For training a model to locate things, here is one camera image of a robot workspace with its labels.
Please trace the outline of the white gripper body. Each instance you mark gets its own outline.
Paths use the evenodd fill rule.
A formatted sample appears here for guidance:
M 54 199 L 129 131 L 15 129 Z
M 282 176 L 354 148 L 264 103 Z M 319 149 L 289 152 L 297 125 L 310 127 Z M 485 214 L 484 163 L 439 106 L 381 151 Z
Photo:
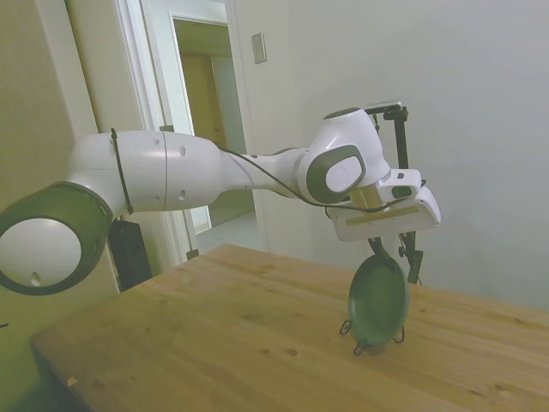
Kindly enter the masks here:
M 414 199 L 375 213 L 331 208 L 330 219 L 340 240 L 357 241 L 434 228 L 442 216 L 431 191 L 422 187 Z

